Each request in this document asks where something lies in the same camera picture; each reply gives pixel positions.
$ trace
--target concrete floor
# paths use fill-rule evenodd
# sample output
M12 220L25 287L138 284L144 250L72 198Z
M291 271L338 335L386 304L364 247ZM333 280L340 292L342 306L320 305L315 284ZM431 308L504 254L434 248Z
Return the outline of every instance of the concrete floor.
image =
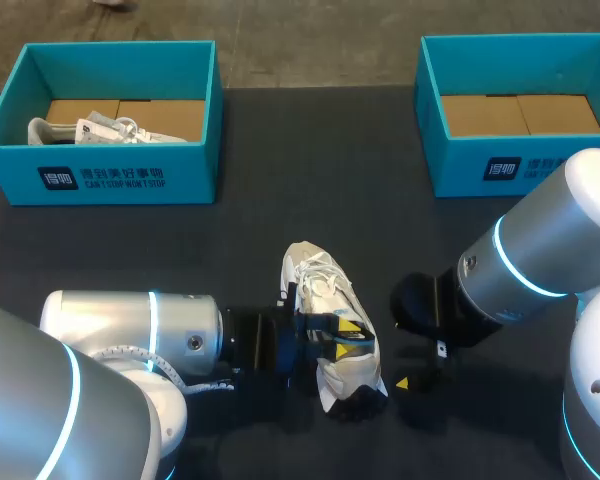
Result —
M425 34L600 31L600 0L0 0L0 89L25 42L213 39L226 87L413 83Z

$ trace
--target white sneaker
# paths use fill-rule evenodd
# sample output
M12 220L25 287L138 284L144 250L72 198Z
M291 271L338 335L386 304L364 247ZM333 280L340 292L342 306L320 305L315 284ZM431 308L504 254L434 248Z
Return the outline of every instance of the white sneaker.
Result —
M183 143L186 140L160 133L147 132L138 128L131 118L117 120L91 112L86 119L76 125L49 123L42 118L34 118L27 129L29 145L55 145L62 143Z
M292 244L282 263L281 285L297 284L296 309L301 313L333 313L359 324L375 336L351 282L329 253L309 242ZM310 338L323 332L308 332ZM318 392L325 412L336 417L368 416L381 409L388 396L380 376L380 347L337 344L335 358L319 358Z
M55 145L74 143L75 125L49 123L42 118L34 118L29 122L27 137L29 145Z

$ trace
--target yellow sticker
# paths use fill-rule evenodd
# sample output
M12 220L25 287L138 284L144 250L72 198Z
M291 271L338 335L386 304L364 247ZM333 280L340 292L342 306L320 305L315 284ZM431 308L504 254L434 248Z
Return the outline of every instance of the yellow sticker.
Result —
M402 388L404 390L409 390L409 378L404 377L402 380L396 383L396 387Z
M362 329L355 323L345 320L344 318L340 318L340 321L338 322L338 331L340 332L359 332L361 330Z
M355 345L343 345L342 343L337 344L336 345L336 360L339 359L341 356L346 355L347 353L349 353L350 351L352 351L355 348L356 348Z

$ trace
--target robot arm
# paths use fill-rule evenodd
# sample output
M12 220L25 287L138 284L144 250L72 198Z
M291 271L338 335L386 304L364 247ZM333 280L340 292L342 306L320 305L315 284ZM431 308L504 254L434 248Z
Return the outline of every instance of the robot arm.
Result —
M444 274L408 275L391 308L398 327L444 345L446 358L447 348L471 347L569 294L580 304L561 407L563 465L572 480L600 480L599 149L569 158ZM439 378L440 357L425 385Z
M399 327L463 347L599 288L600 150L589 149L498 219L456 266L407 276L391 306Z
M183 395L233 389L187 386L180 375L224 361L288 377L311 352L375 341L340 331L335 315L298 313L294 287L276 306L222 313L208 296L54 292L41 329L0 310L0 478L168 480L186 429ZM307 330L331 340L311 345Z

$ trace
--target open box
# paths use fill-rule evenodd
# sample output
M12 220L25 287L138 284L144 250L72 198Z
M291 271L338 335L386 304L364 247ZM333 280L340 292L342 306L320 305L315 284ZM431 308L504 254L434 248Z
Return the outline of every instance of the open box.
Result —
M466 96L475 111L456 118ZM414 97L436 196L527 194L577 151L600 148L600 34L423 37ZM505 118L515 105L522 124ZM450 123L466 125L476 111L496 133L452 134ZM536 127L546 113L574 120L574 133ZM502 123L507 134L497 133Z
M200 140L27 146L63 99L204 101ZM0 186L12 205L211 203L222 104L214 42L27 44L0 96Z

